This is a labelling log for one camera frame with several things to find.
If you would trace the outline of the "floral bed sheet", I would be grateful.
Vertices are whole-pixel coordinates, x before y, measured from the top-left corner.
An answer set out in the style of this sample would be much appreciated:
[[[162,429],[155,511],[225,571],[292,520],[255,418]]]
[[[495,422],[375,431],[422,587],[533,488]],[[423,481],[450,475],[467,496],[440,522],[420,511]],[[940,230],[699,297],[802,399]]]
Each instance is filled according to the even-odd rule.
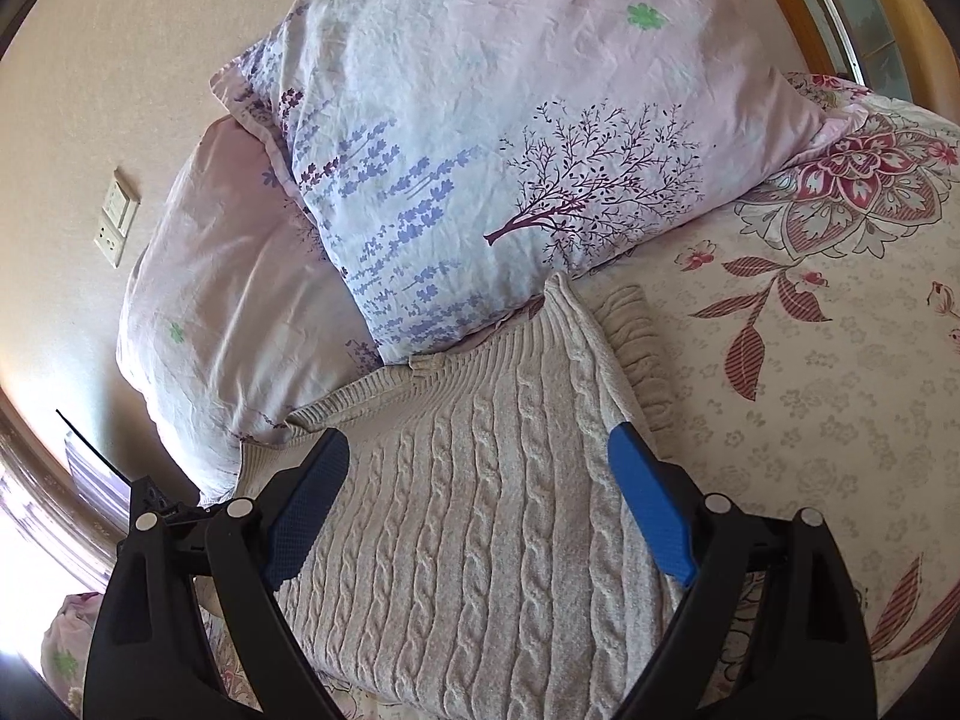
[[[958,619],[958,128],[836,76],[793,85],[850,130],[565,280],[643,290],[672,394],[659,457],[750,514],[827,519],[878,713],[911,718]],[[319,674],[348,717],[431,715]]]

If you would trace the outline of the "lavender print top pillow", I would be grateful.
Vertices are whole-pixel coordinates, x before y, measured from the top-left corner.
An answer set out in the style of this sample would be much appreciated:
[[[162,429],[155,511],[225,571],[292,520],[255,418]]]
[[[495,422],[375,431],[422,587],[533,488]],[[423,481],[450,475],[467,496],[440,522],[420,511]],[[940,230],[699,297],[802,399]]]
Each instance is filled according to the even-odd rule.
[[[210,86],[389,364],[851,126],[784,78],[734,0],[295,0]]]

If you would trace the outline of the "beige wall switch plate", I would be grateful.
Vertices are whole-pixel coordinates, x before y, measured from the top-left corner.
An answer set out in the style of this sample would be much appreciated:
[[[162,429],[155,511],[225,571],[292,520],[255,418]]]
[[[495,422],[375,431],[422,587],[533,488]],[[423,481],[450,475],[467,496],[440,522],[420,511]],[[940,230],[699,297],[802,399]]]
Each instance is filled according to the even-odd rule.
[[[121,265],[128,234],[140,208],[140,195],[120,169],[112,172],[99,208],[93,242],[112,268]]]

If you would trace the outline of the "pink lower pillow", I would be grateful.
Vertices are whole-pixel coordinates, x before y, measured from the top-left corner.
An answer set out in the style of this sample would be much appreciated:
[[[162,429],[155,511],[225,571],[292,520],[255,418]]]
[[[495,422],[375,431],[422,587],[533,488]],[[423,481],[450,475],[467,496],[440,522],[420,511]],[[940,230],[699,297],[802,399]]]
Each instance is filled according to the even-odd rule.
[[[236,488],[243,440],[381,367],[317,229],[231,117],[172,184],[128,278],[116,358],[205,502]]]

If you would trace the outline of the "beige cable-knit sweater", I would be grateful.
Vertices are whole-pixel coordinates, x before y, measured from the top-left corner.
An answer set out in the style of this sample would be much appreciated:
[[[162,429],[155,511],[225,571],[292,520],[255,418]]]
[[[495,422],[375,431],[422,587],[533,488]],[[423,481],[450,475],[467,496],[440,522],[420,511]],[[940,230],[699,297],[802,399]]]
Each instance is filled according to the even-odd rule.
[[[607,718],[679,595],[608,463],[672,436],[643,290],[551,277],[475,348],[384,367],[239,450],[252,496],[324,429],[350,465],[278,603],[322,674],[439,718]]]

